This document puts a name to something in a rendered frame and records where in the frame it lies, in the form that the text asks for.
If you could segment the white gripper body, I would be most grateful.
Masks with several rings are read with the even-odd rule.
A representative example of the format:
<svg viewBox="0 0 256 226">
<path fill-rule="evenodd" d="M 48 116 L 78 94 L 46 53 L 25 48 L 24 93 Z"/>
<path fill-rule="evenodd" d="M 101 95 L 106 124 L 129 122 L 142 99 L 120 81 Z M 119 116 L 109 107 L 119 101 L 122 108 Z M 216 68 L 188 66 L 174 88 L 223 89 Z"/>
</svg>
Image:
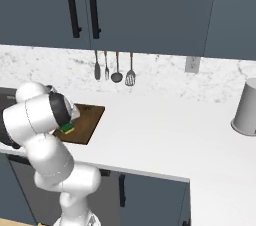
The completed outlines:
<svg viewBox="0 0 256 226">
<path fill-rule="evenodd" d="M 71 119 L 75 120 L 80 117 L 80 111 L 73 102 L 71 102 L 70 105 L 71 105 Z"/>
</svg>

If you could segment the brown wooden cutting board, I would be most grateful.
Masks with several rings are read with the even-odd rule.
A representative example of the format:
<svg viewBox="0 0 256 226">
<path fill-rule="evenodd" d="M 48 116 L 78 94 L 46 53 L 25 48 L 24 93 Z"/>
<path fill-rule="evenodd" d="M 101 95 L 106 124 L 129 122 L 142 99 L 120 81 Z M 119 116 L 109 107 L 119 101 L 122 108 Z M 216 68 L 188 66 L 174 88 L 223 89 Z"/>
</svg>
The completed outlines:
<svg viewBox="0 0 256 226">
<path fill-rule="evenodd" d="M 74 129 L 67 133 L 57 129 L 53 135 L 63 142 L 87 145 L 105 108 L 103 106 L 85 104 L 77 104 L 77 108 L 80 112 L 80 117 L 73 120 Z"/>
</svg>

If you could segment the green and yellow sponge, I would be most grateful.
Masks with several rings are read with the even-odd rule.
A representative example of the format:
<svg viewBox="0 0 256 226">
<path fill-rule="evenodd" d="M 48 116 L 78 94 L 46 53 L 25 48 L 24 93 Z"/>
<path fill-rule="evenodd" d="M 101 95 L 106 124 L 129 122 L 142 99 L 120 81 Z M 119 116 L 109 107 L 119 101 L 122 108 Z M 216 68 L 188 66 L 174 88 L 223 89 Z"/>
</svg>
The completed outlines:
<svg viewBox="0 0 256 226">
<path fill-rule="evenodd" d="M 69 134 L 73 130 L 74 130 L 74 125 L 72 122 L 69 122 L 60 127 L 60 131 L 63 132 L 64 134 Z"/>
</svg>

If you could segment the hanging grey spatula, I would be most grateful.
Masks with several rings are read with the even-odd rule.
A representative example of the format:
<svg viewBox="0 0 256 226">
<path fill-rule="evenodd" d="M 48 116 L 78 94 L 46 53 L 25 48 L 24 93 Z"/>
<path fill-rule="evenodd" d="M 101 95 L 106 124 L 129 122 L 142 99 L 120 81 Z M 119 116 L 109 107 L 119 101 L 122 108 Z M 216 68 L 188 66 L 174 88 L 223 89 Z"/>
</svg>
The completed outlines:
<svg viewBox="0 0 256 226">
<path fill-rule="evenodd" d="M 96 80 L 100 80 L 101 78 L 101 69 L 100 69 L 100 64 L 98 62 L 98 52 L 97 50 L 94 50 L 95 53 L 95 68 L 94 68 L 94 75 Z"/>
</svg>

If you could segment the hanging grey fork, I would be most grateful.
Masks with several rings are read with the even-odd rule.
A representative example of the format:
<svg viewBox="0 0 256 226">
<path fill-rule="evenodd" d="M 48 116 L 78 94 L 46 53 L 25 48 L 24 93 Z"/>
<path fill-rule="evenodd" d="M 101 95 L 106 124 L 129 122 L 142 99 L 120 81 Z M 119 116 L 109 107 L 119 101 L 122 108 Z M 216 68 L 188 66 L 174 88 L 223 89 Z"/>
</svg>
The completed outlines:
<svg viewBox="0 0 256 226">
<path fill-rule="evenodd" d="M 109 68 L 108 68 L 108 61 L 107 61 L 107 51 L 104 51 L 105 56 L 105 80 L 109 80 Z"/>
</svg>

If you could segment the hanging grey ladle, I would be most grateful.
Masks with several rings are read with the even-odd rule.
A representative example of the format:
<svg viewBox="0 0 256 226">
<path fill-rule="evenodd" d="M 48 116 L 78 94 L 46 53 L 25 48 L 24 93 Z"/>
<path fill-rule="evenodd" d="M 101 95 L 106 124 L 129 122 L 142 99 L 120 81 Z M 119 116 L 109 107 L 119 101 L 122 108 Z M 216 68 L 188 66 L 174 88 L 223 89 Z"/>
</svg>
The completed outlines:
<svg viewBox="0 0 256 226">
<path fill-rule="evenodd" d="M 116 71 L 111 74 L 111 80 L 114 83 L 119 83 L 123 79 L 122 73 L 119 71 L 119 53 L 116 53 Z"/>
</svg>

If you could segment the hanging slotted turner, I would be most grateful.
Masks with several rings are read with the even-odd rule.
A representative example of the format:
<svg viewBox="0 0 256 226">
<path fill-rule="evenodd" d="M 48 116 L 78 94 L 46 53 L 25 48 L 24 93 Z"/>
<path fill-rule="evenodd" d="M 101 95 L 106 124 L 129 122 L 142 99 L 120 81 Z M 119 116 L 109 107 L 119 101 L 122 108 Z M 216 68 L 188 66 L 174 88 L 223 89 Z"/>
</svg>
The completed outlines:
<svg viewBox="0 0 256 226">
<path fill-rule="evenodd" d="M 130 70 L 126 74 L 125 85 L 134 86 L 136 80 L 136 74 L 133 70 L 133 54 L 130 54 Z"/>
</svg>

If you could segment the black hob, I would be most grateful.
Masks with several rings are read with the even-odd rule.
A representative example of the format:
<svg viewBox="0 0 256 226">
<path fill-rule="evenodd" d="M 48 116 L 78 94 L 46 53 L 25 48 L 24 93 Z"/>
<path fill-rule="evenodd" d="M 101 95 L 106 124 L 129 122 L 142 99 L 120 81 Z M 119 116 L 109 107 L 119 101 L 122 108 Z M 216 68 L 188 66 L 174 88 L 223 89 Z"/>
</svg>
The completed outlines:
<svg viewBox="0 0 256 226">
<path fill-rule="evenodd" d="M 16 103 L 15 94 L 16 90 L 13 88 L 0 87 L 0 142 L 14 149 L 19 149 L 20 145 L 7 134 L 3 121 L 3 111 Z"/>
</svg>

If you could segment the dark blue-grey narrow base panel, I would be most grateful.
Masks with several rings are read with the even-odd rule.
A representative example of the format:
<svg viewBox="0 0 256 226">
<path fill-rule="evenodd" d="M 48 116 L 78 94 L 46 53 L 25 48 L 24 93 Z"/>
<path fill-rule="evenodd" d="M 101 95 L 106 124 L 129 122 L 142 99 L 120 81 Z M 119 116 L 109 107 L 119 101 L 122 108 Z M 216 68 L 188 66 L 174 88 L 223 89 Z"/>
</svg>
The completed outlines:
<svg viewBox="0 0 256 226">
<path fill-rule="evenodd" d="M 36 226 L 24 193 L 5 154 L 0 153 L 0 218 Z"/>
</svg>

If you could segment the dark blue-grey base cupboard door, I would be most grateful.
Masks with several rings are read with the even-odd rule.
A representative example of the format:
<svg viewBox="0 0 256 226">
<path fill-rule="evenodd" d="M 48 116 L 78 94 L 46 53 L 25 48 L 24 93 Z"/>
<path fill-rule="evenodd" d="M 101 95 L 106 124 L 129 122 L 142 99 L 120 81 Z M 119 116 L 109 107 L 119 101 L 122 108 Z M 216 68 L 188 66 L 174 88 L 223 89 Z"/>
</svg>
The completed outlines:
<svg viewBox="0 0 256 226">
<path fill-rule="evenodd" d="M 191 219 L 189 183 L 120 174 L 126 176 L 121 226 L 182 226 L 183 221 Z"/>
</svg>

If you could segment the wide dark blue-grey cupboard door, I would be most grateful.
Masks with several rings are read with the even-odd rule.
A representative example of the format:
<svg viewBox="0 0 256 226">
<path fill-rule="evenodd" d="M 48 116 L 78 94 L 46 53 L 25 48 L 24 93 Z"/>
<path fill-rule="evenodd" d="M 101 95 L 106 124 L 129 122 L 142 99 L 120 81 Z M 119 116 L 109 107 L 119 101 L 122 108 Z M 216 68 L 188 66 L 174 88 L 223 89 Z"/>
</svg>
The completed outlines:
<svg viewBox="0 0 256 226">
<path fill-rule="evenodd" d="M 97 0 L 100 38 L 93 49 L 201 56 L 213 0 Z"/>
</svg>

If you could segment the grey cylindrical container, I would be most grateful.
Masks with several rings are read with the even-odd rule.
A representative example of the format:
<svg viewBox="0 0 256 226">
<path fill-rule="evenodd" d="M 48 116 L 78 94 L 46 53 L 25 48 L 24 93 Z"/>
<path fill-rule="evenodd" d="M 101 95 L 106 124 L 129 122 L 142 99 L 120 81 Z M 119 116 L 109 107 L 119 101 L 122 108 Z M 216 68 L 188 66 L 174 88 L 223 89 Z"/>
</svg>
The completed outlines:
<svg viewBox="0 0 256 226">
<path fill-rule="evenodd" d="M 256 136 L 256 78 L 245 81 L 231 126 L 242 135 Z"/>
</svg>

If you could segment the dark blue-grey tall cupboard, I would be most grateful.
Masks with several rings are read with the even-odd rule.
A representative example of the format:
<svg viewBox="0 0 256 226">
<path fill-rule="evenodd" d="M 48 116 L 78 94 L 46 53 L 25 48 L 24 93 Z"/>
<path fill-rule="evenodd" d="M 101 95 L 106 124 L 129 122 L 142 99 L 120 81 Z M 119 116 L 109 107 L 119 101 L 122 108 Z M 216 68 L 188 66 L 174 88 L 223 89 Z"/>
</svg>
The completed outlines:
<svg viewBox="0 0 256 226">
<path fill-rule="evenodd" d="M 214 0 L 204 56 L 256 61 L 256 0 Z"/>
</svg>

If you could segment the dark blue-grey wall cupboard door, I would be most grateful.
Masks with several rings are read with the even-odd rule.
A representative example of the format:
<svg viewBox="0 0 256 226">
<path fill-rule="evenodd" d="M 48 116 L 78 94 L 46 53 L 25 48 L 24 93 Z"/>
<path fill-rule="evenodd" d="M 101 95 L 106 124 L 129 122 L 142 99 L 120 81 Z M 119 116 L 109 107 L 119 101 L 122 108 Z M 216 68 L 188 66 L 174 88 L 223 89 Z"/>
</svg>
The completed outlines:
<svg viewBox="0 0 256 226">
<path fill-rule="evenodd" d="M 75 0 L 79 38 L 74 38 L 68 0 L 0 0 L 0 44 L 88 49 L 85 0 Z"/>
</svg>

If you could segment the white wall socket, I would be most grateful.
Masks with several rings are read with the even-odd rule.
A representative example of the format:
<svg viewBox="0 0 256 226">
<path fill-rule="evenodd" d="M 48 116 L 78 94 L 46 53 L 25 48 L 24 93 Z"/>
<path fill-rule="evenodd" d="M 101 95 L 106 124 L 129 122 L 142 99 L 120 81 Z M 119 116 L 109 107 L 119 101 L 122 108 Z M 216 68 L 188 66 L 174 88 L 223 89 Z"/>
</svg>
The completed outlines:
<svg viewBox="0 0 256 226">
<path fill-rule="evenodd" d="M 185 63 L 185 71 L 187 73 L 197 74 L 199 72 L 200 61 L 200 57 L 187 56 Z"/>
</svg>

